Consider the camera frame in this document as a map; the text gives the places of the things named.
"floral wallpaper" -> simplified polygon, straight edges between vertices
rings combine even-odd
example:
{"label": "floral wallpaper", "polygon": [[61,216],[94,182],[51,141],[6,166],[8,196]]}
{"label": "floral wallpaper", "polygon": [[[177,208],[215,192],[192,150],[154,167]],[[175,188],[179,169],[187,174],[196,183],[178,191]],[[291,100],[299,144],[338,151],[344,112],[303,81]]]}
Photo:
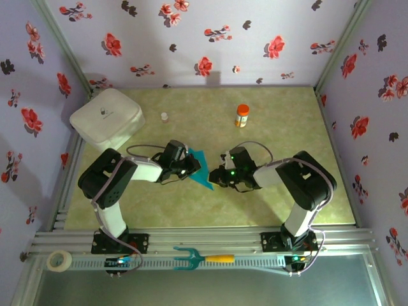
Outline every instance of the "floral wallpaper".
{"label": "floral wallpaper", "polygon": [[[86,18],[82,8],[68,10],[67,19]],[[20,255],[55,204],[69,164],[69,116],[85,91],[29,1],[0,1],[0,37],[0,305],[9,305]]]}
{"label": "floral wallpaper", "polygon": [[408,291],[408,7],[373,1],[321,91],[362,226],[373,229],[397,305]]}
{"label": "floral wallpaper", "polygon": [[[119,88],[315,85],[356,3],[37,1],[91,87],[106,80]],[[352,65],[353,57],[345,74]]]}

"tape roll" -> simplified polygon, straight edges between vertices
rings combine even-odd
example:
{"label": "tape roll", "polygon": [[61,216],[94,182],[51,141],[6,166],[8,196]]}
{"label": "tape roll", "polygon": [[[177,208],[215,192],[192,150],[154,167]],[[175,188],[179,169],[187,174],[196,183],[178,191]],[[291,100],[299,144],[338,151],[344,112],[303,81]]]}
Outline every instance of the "tape roll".
{"label": "tape roll", "polygon": [[53,272],[63,272],[68,270],[72,264],[72,255],[67,251],[55,251],[47,259],[47,268]]}

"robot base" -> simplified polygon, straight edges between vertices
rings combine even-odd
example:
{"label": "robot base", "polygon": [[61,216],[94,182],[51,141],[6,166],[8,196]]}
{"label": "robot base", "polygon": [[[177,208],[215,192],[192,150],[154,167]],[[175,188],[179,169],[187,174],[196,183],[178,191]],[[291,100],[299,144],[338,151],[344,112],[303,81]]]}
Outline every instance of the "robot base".
{"label": "robot base", "polygon": [[298,241],[296,246],[290,247],[282,240],[281,231],[261,233],[261,245],[263,252],[285,252],[285,251],[317,251],[319,246],[316,242],[316,234],[308,231],[307,235]]}
{"label": "robot base", "polygon": [[[118,237],[133,247],[136,247],[142,254],[147,253],[149,247],[148,234],[130,234],[126,230]],[[94,234],[94,241],[92,242],[91,254],[131,254],[133,251],[122,244],[118,244],[105,233],[96,231]]]}

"white plastic container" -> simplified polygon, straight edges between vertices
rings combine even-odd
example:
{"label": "white plastic container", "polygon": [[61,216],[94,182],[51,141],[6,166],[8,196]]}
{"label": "white plastic container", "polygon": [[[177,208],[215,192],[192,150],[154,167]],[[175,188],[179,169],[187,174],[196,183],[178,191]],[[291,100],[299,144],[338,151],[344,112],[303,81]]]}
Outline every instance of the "white plastic container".
{"label": "white plastic container", "polygon": [[145,124],[139,104],[116,89],[106,89],[69,118],[79,135],[94,148],[119,149]]}

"green tabletop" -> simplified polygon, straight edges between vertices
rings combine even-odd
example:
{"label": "green tabletop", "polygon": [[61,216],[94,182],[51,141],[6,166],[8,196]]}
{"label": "green tabletop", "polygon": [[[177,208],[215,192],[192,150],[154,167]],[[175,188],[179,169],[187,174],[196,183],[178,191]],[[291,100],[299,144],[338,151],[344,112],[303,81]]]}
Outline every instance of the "green tabletop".
{"label": "green tabletop", "polygon": [[[311,87],[253,87],[218,89],[123,90],[142,108],[146,124],[119,151],[133,144],[165,146],[171,139],[204,150],[210,170],[219,166],[219,155],[235,145],[256,140],[275,159],[306,150],[336,179],[333,201],[316,224],[354,224],[323,119]],[[248,104],[246,127],[235,127],[237,106]],[[169,122],[161,122],[167,112]],[[256,164],[269,161],[268,153],[248,145]],[[136,154],[153,156],[157,149],[139,148]],[[99,156],[86,144],[80,174]],[[98,223],[91,204],[75,185],[66,230],[94,230]],[[283,184],[238,193],[214,186],[214,191],[186,179],[165,186],[131,181],[120,199],[122,215],[130,228],[185,226],[279,226],[288,217],[293,199]]]}

